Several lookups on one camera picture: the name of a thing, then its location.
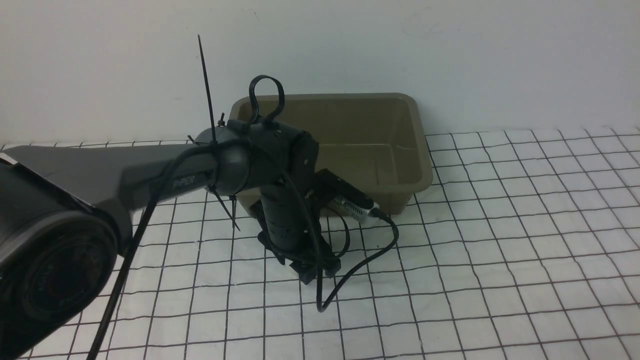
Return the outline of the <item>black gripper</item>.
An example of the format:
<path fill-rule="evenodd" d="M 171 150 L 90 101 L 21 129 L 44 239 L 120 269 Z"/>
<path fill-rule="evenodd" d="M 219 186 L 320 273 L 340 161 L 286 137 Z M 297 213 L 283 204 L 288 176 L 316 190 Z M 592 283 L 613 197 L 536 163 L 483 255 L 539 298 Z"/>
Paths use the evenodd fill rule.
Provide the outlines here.
<path fill-rule="evenodd" d="M 260 219 L 258 223 L 262 228 L 257 236 L 258 241 L 263 244 L 265 249 L 272 252 L 281 265 L 289 266 L 305 285 L 310 284 L 317 278 L 316 251 L 313 248 L 313 240 L 309 234 L 302 235 L 302 243 L 298 248 L 292 251 L 285 251 L 277 248 L 272 242 L 266 221 Z M 341 269 L 339 255 L 334 254 L 331 246 L 323 238 L 320 240 L 320 253 L 322 256 L 320 265 L 324 275 L 333 278 Z"/>

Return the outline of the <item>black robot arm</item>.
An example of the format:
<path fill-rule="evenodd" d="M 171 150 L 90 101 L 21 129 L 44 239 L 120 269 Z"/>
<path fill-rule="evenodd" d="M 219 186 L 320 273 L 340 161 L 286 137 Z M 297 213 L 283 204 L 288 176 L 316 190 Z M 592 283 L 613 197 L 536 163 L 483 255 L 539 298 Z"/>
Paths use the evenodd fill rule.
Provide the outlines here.
<path fill-rule="evenodd" d="M 14 146 L 1 159 L 1 358 L 15 360 L 82 312 L 141 239 L 135 212 L 208 189 L 259 189 L 252 209 L 270 251 L 309 282 L 316 262 L 319 144 L 279 121 L 229 120 L 196 143 Z"/>

